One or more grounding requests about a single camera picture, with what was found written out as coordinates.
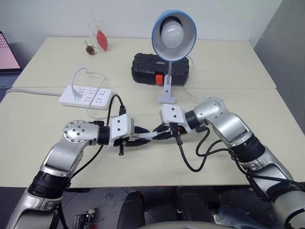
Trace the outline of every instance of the red object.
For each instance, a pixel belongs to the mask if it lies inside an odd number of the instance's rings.
[[[104,51],[108,48],[108,41],[105,34],[102,33],[102,31],[98,30],[96,35],[97,43],[104,49]]]
[[[163,75],[156,75],[156,85],[163,85]]]

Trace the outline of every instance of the white table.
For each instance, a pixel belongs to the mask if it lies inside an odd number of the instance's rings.
[[[60,93],[63,88],[31,88]],[[115,88],[135,124],[150,130],[160,124],[161,105],[155,97],[162,88]],[[238,114],[260,141],[267,145],[287,167],[296,181],[305,181],[305,137],[276,89],[190,89],[202,97],[221,97],[227,108]],[[189,111],[196,105],[182,88],[174,88],[177,105]],[[117,101],[113,113],[118,113]],[[93,111],[106,115],[106,111]],[[58,97],[10,93],[0,104],[1,166],[0,186],[27,187],[39,170],[50,148],[59,141],[62,129],[71,120],[91,121],[86,109],[62,106]],[[195,147],[201,134],[182,136],[183,148],[191,165],[198,167],[201,158]],[[202,152],[217,140],[210,135]],[[81,165],[98,146],[84,151]],[[209,156],[203,170],[191,172],[184,164],[174,139],[154,141],[145,146],[127,148],[118,156],[118,148],[102,150],[100,155],[72,180],[71,187],[123,187],[171,185],[248,184],[227,152]]]
[[[85,51],[85,39],[47,38],[14,87],[66,87],[74,72],[82,67],[105,74],[109,78],[105,87],[148,87],[132,79],[131,66],[135,54],[154,53],[150,39],[109,39],[110,51],[94,56]],[[194,70],[187,87],[275,88],[248,41],[197,40],[190,56]],[[88,81],[81,75],[75,82],[95,87],[99,83],[98,77]]]

